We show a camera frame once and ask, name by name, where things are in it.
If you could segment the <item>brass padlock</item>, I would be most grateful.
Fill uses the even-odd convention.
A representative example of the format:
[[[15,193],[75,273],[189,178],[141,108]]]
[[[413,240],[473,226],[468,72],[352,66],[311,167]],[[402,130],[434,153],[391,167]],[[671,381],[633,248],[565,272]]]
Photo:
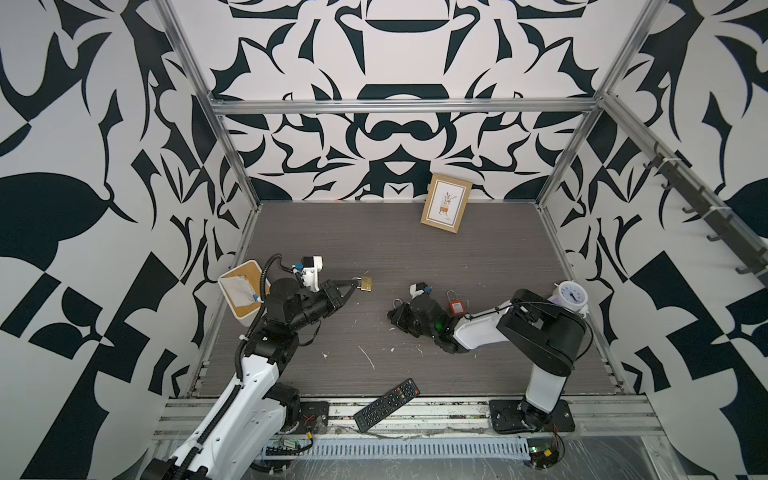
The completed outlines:
[[[373,289],[373,278],[370,276],[355,277],[357,288],[361,291],[370,292]]]

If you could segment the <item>red padlock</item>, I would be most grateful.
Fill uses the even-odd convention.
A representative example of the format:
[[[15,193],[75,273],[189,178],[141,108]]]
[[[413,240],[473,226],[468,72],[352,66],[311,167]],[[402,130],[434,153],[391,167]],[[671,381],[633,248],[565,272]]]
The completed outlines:
[[[461,318],[467,314],[466,305],[455,290],[449,290],[446,293],[446,296],[448,300],[448,312],[451,317]]]

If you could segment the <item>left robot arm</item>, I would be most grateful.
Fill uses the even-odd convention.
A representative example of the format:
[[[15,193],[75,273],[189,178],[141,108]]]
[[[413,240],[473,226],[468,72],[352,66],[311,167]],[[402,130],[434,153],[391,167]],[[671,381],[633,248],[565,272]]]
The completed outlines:
[[[322,259],[305,257],[267,279],[282,256],[260,269],[259,309],[234,354],[235,374],[189,437],[166,460],[153,459],[144,479],[240,479],[278,433],[299,422],[300,394],[279,378],[302,343],[299,332],[319,325],[360,289],[358,278],[322,281]]]

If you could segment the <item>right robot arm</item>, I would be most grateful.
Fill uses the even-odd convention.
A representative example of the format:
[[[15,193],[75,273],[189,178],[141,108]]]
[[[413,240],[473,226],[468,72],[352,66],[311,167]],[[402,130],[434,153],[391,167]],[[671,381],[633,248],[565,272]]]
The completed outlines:
[[[411,300],[397,299],[387,317],[416,338],[426,336],[449,354],[508,342],[533,362],[518,410],[527,423],[551,416],[580,358],[583,338],[594,332],[586,320],[588,293],[578,283],[557,284],[550,297],[519,289],[511,299],[475,314],[450,314],[425,283],[411,286]]]

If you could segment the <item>white tissue box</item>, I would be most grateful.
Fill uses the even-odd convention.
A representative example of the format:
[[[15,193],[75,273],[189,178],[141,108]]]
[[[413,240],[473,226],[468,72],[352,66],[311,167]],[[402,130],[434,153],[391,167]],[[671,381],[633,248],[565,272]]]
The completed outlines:
[[[255,260],[248,260],[221,275],[217,281],[230,311],[245,327],[253,323],[262,305],[261,274],[260,265]]]

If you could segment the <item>black remote control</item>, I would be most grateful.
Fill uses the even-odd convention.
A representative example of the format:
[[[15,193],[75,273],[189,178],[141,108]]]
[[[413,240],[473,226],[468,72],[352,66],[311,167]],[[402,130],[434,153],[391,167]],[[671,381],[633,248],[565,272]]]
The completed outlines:
[[[420,388],[412,378],[395,386],[353,415],[360,433],[366,433],[385,418],[420,395]]]

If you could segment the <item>left green circuit board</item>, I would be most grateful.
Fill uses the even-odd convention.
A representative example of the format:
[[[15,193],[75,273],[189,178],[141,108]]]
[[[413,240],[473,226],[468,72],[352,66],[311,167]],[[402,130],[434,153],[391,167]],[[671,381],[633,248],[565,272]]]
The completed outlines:
[[[265,448],[266,456],[297,456],[311,449],[314,446],[314,440],[309,437],[308,441],[301,443],[298,440],[281,441],[279,445],[267,446]]]

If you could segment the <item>green circuit board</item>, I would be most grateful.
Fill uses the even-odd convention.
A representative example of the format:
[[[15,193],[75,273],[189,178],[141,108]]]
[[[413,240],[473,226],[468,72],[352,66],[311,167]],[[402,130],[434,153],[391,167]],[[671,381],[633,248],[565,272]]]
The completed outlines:
[[[301,443],[298,440],[281,441],[279,445],[267,446],[265,448],[266,456],[297,456],[311,449],[314,446],[314,440],[309,437],[308,441]]]
[[[548,470],[562,460],[562,451],[551,444],[530,444],[527,465],[535,470]]]

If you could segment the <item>right green circuit board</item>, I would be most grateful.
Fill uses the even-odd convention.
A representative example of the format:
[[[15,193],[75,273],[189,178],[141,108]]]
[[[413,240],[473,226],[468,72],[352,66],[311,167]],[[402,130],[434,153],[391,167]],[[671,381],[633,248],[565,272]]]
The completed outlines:
[[[535,470],[548,470],[562,460],[562,451],[551,444],[530,444],[527,465]]]

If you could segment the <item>wooden picture frame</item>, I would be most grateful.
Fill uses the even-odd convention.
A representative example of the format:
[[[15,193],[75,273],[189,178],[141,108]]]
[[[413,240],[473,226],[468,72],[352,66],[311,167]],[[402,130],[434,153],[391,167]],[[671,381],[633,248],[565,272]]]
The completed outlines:
[[[440,230],[457,233],[473,184],[466,180],[435,173],[429,184],[420,222]]]

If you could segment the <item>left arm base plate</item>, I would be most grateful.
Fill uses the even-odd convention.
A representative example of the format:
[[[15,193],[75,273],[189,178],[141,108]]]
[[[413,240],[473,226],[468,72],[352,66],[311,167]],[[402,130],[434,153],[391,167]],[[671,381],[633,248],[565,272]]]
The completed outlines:
[[[289,410],[287,432],[290,434],[306,434],[311,432],[323,434],[327,431],[330,404],[327,401],[304,401],[297,409]]]

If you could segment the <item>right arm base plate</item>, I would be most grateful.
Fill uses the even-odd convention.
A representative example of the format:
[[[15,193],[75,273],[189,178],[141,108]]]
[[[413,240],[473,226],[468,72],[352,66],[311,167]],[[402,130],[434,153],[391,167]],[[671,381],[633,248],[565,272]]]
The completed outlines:
[[[576,430],[569,404],[558,400],[549,413],[537,409],[522,400],[490,400],[489,411],[492,429],[498,434],[523,434],[549,432],[571,433]]]

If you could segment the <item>wall coat hook rail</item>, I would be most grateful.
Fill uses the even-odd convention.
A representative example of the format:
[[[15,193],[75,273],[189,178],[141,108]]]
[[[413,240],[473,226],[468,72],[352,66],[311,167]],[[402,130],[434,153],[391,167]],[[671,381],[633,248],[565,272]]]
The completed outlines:
[[[674,191],[685,202],[682,211],[704,221],[711,234],[710,242],[722,242],[742,262],[736,267],[739,275],[751,275],[767,287],[767,243],[747,223],[727,206],[685,162],[663,148],[659,141],[653,143],[653,158],[644,164],[645,170],[655,170],[665,180],[664,192]]]

